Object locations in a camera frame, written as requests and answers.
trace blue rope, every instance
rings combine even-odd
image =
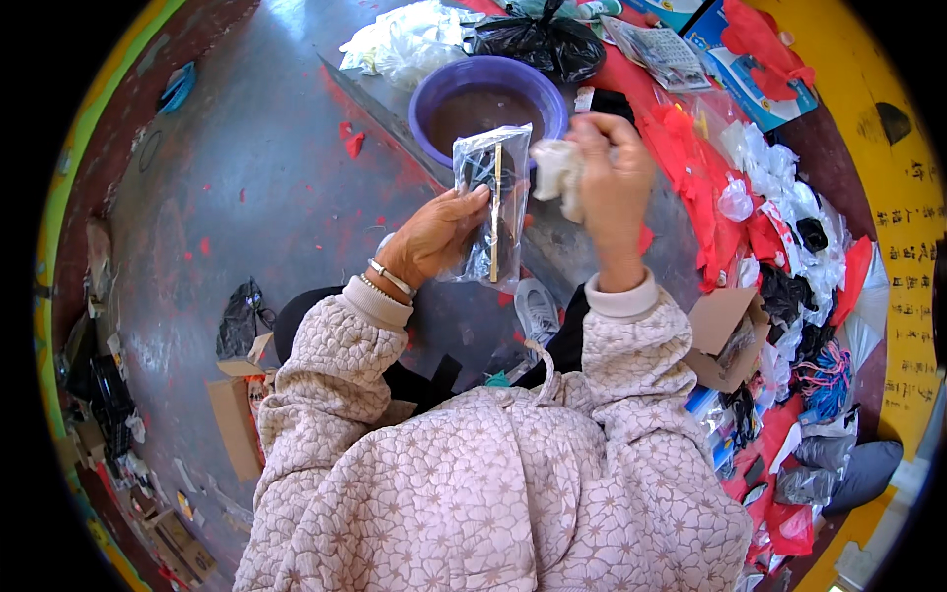
[[[810,376],[804,368],[814,369]],[[845,410],[851,385],[851,352],[843,350],[834,337],[819,352],[815,364],[803,362],[795,367],[805,412],[799,415],[803,425],[831,422]]]

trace sleeve cuff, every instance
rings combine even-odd
[[[645,268],[645,280],[641,285],[628,292],[607,294],[599,292],[599,274],[593,275],[585,282],[585,297],[589,307],[596,313],[612,318],[638,316],[646,313],[657,304],[657,284],[654,283],[654,274]]]
[[[388,331],[401,332],[414,308],[396,302],[352,276],[342,289],[342,303],[366,321]]]

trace left hand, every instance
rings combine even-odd
[[[399,228],[375,260],[417,290],[425,280],[460,260],[460,247],[470,231],[484,221],[489,200],[486,185],[460,196],[456,189],[440,194]],[[378,277],[374,273],[366,275],[373,282]],[[376,284],[389,296],[402,300],[400,296],[404,293],[397,287],[396,293],[389,291],[388,287],[393,286],[390,282]]]

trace bangle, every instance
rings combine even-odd
[[[382,290],[381,288],[379,288],[378,286],[376,286],[376,285],[375,285],[375,282],[373,282],[372,280],[366,278],[366,277],[365,277],[365,274],[359,274],[358,279],[360,279],[361,281],[363,281],[366,286],[368,286],[369,288],[371,288],[371,289],[374,290],[375,292],[381,294],[382,296],[386,297],[387,299],[391,300],[392,302],[398,302],[398,300],[392,298],[391,296],[389,296],[388,294],[386,294],[386,293],[384,292],[384,290]]]
[[[388,281],[390,281],[391,283],[395,284],[395,286],[396,286],[399,290],[401,290],[402,292],[404,292],[405,294],[407,294],[407,295],[408,295],[408,299],[414,300],[414,297],[415,297],[415,295],[418,293],[418,291],[415,290],[414,288],[412,288],[411,286],[409,286],[409,285],[407,284],[407,282],[402,281],[401,279],[398,279],[398,278],[396,278],[395,276],[393,276],[387,269],[384,268],[383,265],[381,265],[381,264],[380,264],[379,262],[377,262],[375,259],[369,259],[369,260],[368,260],[368,264],[371,265],[371,268],[374,269],[375,272],[376,272],[379,276],[381,276],[382,278],[385,278],[385,279],[387,279]]]

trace silver bracelet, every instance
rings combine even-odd
[[[384,268],[383,265],[381,265],[375,259],[369,259],[368,264],[371,265],[371,268],[375,270],[375,273],[377,273],[382,278],[387,279],[391,283],[395,284],[399,290],[401,290],[402,292],[407,294],[409,298],[414,300],[415,295],[418,293],[417,290],[409,286],[406,282],[394,277],[391,273],[388,272],[387,269]]]

